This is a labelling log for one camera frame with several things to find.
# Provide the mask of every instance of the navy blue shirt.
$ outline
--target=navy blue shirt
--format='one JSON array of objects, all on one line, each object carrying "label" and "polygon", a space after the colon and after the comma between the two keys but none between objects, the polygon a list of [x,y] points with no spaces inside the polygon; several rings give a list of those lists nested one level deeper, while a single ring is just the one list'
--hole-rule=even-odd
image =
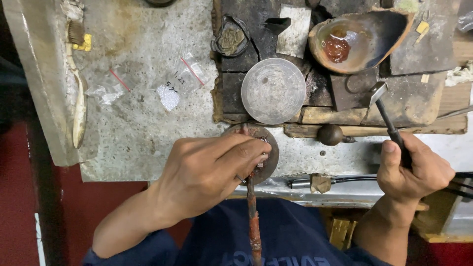
[{"label": "navy blue shirt", "polygon": [[[265,266],[387,266],[354,247],[344,252],[332,246],[318,209],[278,198],[259,198],[257,210]],[[221,202],[195,218],[178,249],[165,230],[149,234],[137,246],[111,258],[92,249],[85,266],[250,266],[248,205],[246,199]]]}]

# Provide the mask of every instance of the forearm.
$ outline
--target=forearm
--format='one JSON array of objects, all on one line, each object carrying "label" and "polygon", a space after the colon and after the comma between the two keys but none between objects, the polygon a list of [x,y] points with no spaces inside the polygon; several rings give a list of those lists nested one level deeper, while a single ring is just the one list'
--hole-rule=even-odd
[{"label": "forearm", "polygon": [[357,224],[353,241],[377,258],[401,266],[407,259],[407,236],[418,202],[381,197]]},{"label": "forearm", "polygon": [[149,191],[140,192],[107,215],[97,226],[92,244],[101,258],[109,258],[139,244],[156,230],[172,226],[167,219],[159,219]]}]

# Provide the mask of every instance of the round steel plate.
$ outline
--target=round steel plate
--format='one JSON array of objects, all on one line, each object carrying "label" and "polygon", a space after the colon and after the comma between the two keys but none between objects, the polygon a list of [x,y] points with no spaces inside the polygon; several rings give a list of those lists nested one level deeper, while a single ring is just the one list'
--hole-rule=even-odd
[{"label": "round steel plate", "polygon": [[264,124],[281,124],[295,116],[306,97],[306,81],[293,63],[269,58],[245,76],[241,98],[246,111]]},{"label": "round steel plate", "polygon": [[264,166],[262,168],[256,167],[253,171],[253,184],[257,185],[268,179],[276,170],[279,162],[279,147],[271,132],[269,132],[266,128],[256,124],[237,124],[226,129],[222,135],[228,133],[246,134],[245,132],[248,134],[248,136],[252,136],[254,138],[264,137],[272,148],[268,159],[263,162]]}]

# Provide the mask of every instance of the hammer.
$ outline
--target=hammer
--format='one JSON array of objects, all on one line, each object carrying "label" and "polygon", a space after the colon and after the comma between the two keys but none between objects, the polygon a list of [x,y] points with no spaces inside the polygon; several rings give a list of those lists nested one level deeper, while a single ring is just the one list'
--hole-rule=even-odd
[{"label": "hammer", "polygon": [[409,151],[406,149],[404,146],[404,141],[401,138],[401,135],[399,134],[399,131],[397,130],[396,127],[394,127],[393,122],[391,119],[389,119],[385,105],[383,104],[383,101],[381,100],[381,96],[387,92],[387,84],[384,81],[377,82],[376,85],[371,89],[371,100],[369,102],[369,106],[372,106],[373,103],[376,103],[376,106],[378,107],[378,110],[383,117],[383,120],[387,126],[387,133],[389,137],[391,138],[392,141],[397,143],[399,145],[399,148],[401,148],[401,165],[407,169],[412,169],[412,158],[411,154]]}]

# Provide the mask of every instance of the right hand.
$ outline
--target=right hand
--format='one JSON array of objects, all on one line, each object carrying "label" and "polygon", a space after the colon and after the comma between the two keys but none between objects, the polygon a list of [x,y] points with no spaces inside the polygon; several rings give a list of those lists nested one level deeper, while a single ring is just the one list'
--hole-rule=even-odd
[{"label": "right hand", "polygon": [[255,166],[266,160],[271,145],[242,134],[177,140],[158,181],[147,190],[156,215],[169,227],[200,215],[227,198]]},{"label": "right hand", "polygon": [[411,133],[400,132],[405,147],[412,157],[412,170],[400,166],[401,149],[390,140],[383,142],[379,187],[390,198],[416,203],[423,197],[445,188],[455,176],[447,160],[434,153],[429,146]]}]

